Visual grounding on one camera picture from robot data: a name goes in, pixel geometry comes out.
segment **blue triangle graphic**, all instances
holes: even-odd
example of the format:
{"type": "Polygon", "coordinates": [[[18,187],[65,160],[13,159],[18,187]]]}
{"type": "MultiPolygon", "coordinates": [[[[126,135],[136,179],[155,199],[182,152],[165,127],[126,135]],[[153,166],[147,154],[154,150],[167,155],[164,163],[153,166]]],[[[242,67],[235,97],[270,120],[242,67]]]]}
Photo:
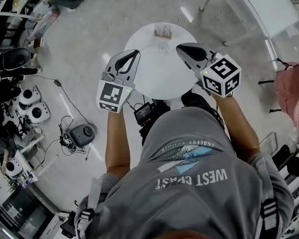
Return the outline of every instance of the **blue triangle graphic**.
{"type": "Polygon", "coordinates": [[[190,168],[193,168],[198,163],[199,163],[199,161],[197,161],[195,163],[188,164],[188,165],[178,165],[178,166],[176,166],[176,168],[180,174],[183,174],[184,172],[188,171],[190,168]]]}

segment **pink cloth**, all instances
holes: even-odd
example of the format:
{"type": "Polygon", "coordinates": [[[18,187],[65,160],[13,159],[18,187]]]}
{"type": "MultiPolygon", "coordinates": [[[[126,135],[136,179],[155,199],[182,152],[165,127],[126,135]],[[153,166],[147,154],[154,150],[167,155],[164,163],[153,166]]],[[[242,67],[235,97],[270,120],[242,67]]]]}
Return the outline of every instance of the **pink cloth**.
{"type": "Polygon", "coordinates": [[[281,110],[298,126],[299,115],[299,64],[289,63],[292,68],[276,74],[274,88],[281,110]]]}

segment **white cable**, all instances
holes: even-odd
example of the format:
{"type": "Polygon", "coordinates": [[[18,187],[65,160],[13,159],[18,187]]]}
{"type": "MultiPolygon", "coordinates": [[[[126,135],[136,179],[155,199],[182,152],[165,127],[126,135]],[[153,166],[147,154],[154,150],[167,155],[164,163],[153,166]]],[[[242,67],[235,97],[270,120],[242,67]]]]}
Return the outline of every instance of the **white cable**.
{"type": "Polygon", "coordinates": [[[180,18],[179,18],[179,14],[180,14],[180,4],[183,0],[180,0],[179,1],[179,11],[178,11],[178,22],[179,22],[179,26],[181,26],[181,23],[180,23],[180,18]]]}

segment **concrete floor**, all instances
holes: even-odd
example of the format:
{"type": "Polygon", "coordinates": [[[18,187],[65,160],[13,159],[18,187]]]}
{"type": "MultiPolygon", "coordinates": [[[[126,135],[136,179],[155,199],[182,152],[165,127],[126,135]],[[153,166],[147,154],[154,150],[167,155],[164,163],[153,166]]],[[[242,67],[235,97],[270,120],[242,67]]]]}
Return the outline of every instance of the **concrete floor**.
{"type": "MultiPolygon", "coordinates": [[[[299,23],[272,40],[275,51],[272,48],[268,50],[271,45],[267,45],[261,35],[224,47],[223,41],[243,34],[246,29],[226,0],[211,0],[204,13],[198,10],[201,2],[183,0],[182,6],[187,13],[180,13],[182,27],[197,42],[210,45],[222,54],[228,53],[242,67],[242,85],[236,90],[235,98],[244,114],[260,140],[269,132],[276,131],[279,143],[285,142],[293,131],[293,123],[284,113],[268,113],[270,108],[277,106],[272,86],[260,87],[257,82],[273,79],[275,75],[271,53],[276,52],[285,61],[299,61],[299,23]]],[[[59,155],[59,158],[43,173],[36,185],[60,209],[76,210],[74,201],[80,201],[88,194],[91,178],[99,177],[106,171],[107,112],[97,109],[96,91],[109,58],[122,52],[132,34],[144,25],[160,21],[178,24],[178,3],[179,0],[85,0],[75,12],[64,10],[46,33],[45,47],[39,54],[43,66],[41,76],[58,79],[71,101],[97,127],[88,161],[82,154],[65,156],[58,142],[49,148],[45,164],[54,155],[59,155]]],[[[29,76],[23,85],[36,85],[52,114],[51,119],[42,126],[46,135],[44,148],[59,138],[58,124],[63,116],[72,114],[73,126],[85,122],[53,81],[29,76]]],[[[203,93],[196,87],[195,91],[203,93]]],[[[131,104],[142,102],[142,96],[135,91],[129,101],[131,104]]],[[[173,109],[181,106],[180,99],[168,103],[173,109]]],[[[124,114],[131,166],[134,167],[141,154],[140,128],[130,107],[125,106],[124,114]]],[[[42,160],[43,154],[38,154],[38,158],[42,160]]]]}

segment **tabletop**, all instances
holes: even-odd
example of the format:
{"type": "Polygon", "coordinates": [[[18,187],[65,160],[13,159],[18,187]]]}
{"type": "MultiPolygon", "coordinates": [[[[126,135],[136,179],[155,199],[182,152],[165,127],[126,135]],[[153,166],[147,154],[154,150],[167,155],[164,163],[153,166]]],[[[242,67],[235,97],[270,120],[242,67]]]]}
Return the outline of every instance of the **tabletop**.
{"type": "Polygon", "coordinates": [[[128,40],[125,50],[137,49],[141,53],[134,79],[136,90],[152,99],[169,100],[185,94],[198,80],[176,52],[177,45],[196,40],[180,26],[162,24],[172,26],[171,40],[155,37],[155,23],[152,23],[136,31],[128,40]],[[158,45],[162,42],[169,46],[166,55],[158,50],[158,45]]]}

